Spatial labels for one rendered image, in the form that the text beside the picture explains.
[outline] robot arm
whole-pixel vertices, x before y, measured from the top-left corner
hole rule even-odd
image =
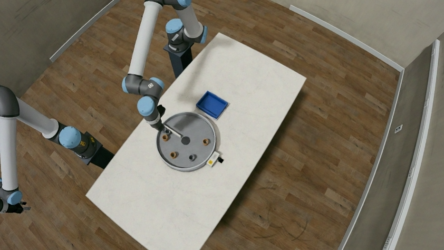
[[[157,106],[164,89],[162,80],[152,77],[143,79],[146,58],[154,33],[157,15],[164,5],[171,5],[180,19],[173,19],[166,24],[168,46],[175,53],[187,49],[191,43],[204,43],[208,29],[197,21],[191,0],[145,0],[144,14],[134,46],[128,75],[122,81],[126,93],[141,95],[137,109],[151,127],[164,128],[161,117],[165,108]]]
[[[113,154],[86,132],[42,115],[7,87],[0,85],[0,213],[23,211],[17,177],[17,120],[41,132],[43,137],[75,152],[87,165],[105,168]]]

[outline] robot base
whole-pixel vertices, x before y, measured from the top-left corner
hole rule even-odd
[[[171,168],[190,172],[206,165],[216,148],[213,125],[202,115],[185,112],[168,118],[157,133],[157,150]]]

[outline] blue tray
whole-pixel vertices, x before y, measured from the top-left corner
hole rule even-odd
[[[228,103],[226,101],[210,91],[207,91],[196,104],[200,110],[215,119],[219,118],[227,105]]]

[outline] blue joint cap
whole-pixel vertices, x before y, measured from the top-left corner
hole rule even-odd
[[[162,80],[160,80],[159,78],[152,77],[152,78],[150,78],[150,80],[153,80],[154,82],[156,82],[162,89],[165,88],[165,83]]]
[[[180,21],[180,19],[175,18],[171,19],[166,23],[165,29],[168,34],[173,34],[175,32],[180,31],[182,29],[183,23]]]
[[[65,148],[75,148],[80,144],[82,135],[80,132],[71,126],[65,127],[58,135],[58,141]]]
[[[21,201],[22,197],[23,194],[20,191],[15,191],[8,197],[7,202],[8,204],[15,205]]]
[[[154,101],[149,96],[144,96],[137,102],[137,109],[142,116],[149,116],[154,111]]]
[[[191,5],[191,0],[177,0],[177,2],[180,4],[180,6],[182,7],[188,7]]]
[[[204,26],[203,27],[203,36],[202,36],[202,40],[200,43],[205,43],[205,41],[207,40],[207,35],[208,35],[208,27]]]
[[[125,80],[126,80],[126,77],[124,77],[123,80],[122,80],[122,89],[123,89],[123,92],[128,93],[128,90],[126,89]]]

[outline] table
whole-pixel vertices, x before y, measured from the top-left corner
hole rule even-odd
[[[221,33],[160,99],[163,120],[196,112],[215,126],[223,163],[193,172],[168,167],[144,120],[87,197],[149,250],[198,250],[268,147],[305,77]],[[218,120],[196,108],[210,91],[229,105]]]

